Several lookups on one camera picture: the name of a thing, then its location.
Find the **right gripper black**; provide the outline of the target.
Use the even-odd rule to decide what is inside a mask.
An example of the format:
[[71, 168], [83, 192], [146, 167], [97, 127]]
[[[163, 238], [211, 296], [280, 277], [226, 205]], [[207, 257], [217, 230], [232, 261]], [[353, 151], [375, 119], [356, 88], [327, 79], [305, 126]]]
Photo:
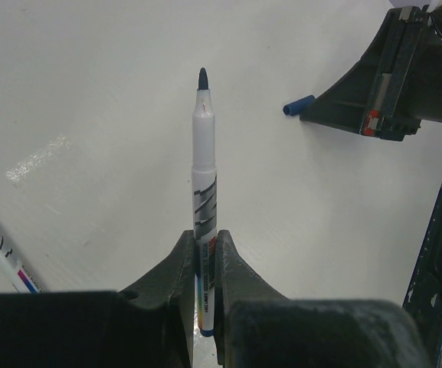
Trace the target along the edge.
[[389, 10], [359, 61], [300, 120], [393, 141], [423, 120], [442, 123], [442, 5]]

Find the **purple pen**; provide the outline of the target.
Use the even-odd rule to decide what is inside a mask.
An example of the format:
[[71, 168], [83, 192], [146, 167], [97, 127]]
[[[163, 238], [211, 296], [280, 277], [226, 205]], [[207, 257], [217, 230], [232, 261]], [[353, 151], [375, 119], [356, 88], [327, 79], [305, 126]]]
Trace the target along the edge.
[[17, 292], [44, 293], [43, 284], [20, 255], [18, 247], [1, 230], [0, 227], [0, 269], [2, 272]]

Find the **blue pen cap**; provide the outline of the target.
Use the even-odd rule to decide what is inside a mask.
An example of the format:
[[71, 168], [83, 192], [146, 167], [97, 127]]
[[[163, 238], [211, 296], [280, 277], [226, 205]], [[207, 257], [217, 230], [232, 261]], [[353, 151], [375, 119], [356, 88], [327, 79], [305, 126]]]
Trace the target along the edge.
[[288, 117], [300, 115], [315, 99], [314, 95], [308, 95], [288, 103], [283, 107], [283, 114]]

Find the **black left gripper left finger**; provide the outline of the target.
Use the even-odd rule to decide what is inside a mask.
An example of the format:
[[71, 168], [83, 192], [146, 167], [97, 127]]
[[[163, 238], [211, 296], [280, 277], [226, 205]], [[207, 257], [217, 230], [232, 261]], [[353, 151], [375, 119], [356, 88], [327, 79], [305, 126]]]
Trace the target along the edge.
[[0, 367], [190, 367], [194, 239], [121, 291], [0, 294]]

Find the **blue pen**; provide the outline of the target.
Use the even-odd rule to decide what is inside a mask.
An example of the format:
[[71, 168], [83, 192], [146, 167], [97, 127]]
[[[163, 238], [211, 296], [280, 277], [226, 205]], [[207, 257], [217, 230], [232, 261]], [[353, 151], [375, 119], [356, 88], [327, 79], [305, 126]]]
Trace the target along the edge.
[[192, 219], [195, 240], [198, 329], [202, 336], [214, 335], [214, 270], [217, 239], [217, 166], [215, 116], [208, 74], [198, 75], [192, 113]]

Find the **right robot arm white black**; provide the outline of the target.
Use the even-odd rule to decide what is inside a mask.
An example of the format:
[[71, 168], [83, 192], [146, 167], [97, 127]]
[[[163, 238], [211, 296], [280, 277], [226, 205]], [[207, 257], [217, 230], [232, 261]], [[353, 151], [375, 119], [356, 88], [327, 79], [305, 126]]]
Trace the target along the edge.
[[[442, 5], [393, 8], [360, 60], [287, 116], [402, 141], [442, 123]], [[224, 367], [442, 367], [442, 183], [401, 306], [294, 301], [217, 240], [214, 341]]]

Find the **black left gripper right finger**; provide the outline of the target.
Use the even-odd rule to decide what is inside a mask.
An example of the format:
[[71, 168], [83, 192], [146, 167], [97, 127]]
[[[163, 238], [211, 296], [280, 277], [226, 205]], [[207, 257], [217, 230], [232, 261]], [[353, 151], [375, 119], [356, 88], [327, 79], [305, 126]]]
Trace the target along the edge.
[[238, 253], [227, 230], [215, 255], [214, 341], [222, 367], [429, 367], [411, 317], [380, 300], [294, 300]]

